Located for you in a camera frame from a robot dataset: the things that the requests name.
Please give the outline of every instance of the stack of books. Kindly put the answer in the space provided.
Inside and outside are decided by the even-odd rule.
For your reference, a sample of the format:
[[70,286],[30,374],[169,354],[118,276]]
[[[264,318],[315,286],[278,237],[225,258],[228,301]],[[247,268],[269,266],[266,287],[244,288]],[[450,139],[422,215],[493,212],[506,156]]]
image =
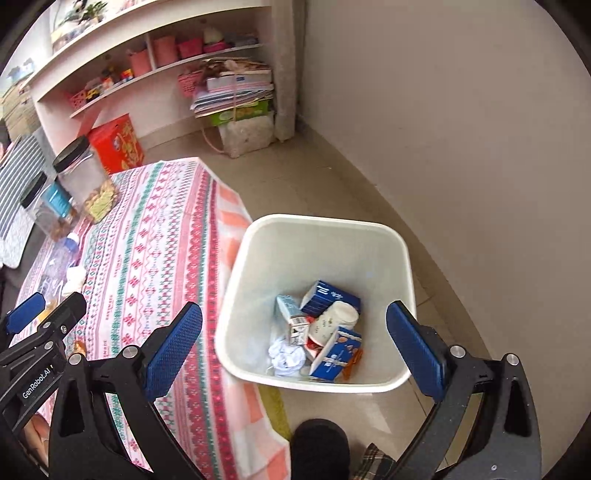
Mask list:
[[195,88],[191,110],[196,117],[252,106],[272,98],[271,68],[248,59],[210,59]]

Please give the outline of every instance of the patterned tablecloth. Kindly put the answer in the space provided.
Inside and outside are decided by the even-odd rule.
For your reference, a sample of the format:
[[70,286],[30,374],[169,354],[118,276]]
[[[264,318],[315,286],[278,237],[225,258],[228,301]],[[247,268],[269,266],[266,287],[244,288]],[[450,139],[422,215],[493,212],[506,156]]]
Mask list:
[[[240,197],[198,158],[159,162],[113,176],[121,199],[98,225],[80,222],[87,315],[66,338],[90,360],[115,356],[168,325],[185,302],[203,310],[203,330],[168,395],[155,404],[208,479],[290,477],[287,442],[271,428],[258,389],[231,377],[214,350],[217,314],[251,220]],[[42,247],[20,293],[36,291],[51,251]],[[30,335],[29,325],[19,338]],[[52,397],[41,413],[49,420]],[[149,468],[116,397],[113,418],[132,461]]]

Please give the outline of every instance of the glass jar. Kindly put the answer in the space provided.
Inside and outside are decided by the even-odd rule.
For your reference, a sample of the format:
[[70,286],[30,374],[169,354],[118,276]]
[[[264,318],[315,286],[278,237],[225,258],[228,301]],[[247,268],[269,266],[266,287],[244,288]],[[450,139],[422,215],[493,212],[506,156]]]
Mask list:
[[119,201],[119,189],[86,136],[76,138],[64,148],[53,166],[74,205],[92,223],[99,223]]
[[54,242],[72,231],[77,212],[70,204],[70,196],[59,182],[48,179],[42,171],[25,187],[21,205]]

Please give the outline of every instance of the black jar lid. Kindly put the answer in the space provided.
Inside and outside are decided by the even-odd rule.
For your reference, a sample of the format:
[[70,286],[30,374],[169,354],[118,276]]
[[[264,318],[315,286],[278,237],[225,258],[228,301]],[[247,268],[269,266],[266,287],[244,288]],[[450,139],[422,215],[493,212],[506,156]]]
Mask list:
[[70,145],[64,148],[53,161],[53,168],[61,173],[72,165],[90,147],[88,137],[82,135],[76,138]]
[[32,204],[33,200],[35,200],[35,197],[37,196],[41,188],[43,188],[46,181],[47,175],[40,171],[31,179],[29,183],[27,183],[27,186],[23,190],[21,196],[21,205],[23,206],[23,208],[27,208],[30,204]]

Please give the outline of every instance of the trash bin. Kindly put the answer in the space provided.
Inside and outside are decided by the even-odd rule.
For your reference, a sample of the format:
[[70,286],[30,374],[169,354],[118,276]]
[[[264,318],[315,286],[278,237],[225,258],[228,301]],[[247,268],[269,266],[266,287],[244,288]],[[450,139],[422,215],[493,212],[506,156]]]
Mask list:
[[[285,325],[275,297],[301,299],[317,280],[361,298],[355,326],[363,357],[349,381],[275,377],[268,348]],[[386,329],[386,309],[402,300],[416,315],[404,240],[378,223],[297,215],[268,215],[246,231],[220,312],[215,348],[234,376],[276,387],[333,393],[376,393],[403,384],[410,372]]]

